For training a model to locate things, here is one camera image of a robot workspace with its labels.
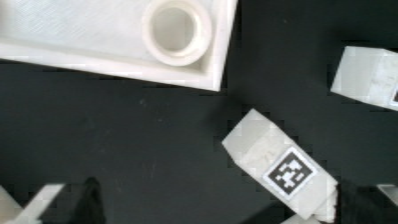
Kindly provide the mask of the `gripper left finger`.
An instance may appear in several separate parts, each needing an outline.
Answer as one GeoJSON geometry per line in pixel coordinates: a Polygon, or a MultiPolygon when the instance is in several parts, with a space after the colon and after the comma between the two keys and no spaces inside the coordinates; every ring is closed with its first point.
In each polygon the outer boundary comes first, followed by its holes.
{"type": "Polygon", "coordinates": [[[42,224],[40,215],[62,189],[63,184],[46,184],[26,206],[21,206],[0,186],[0,224],[42,224]]]}

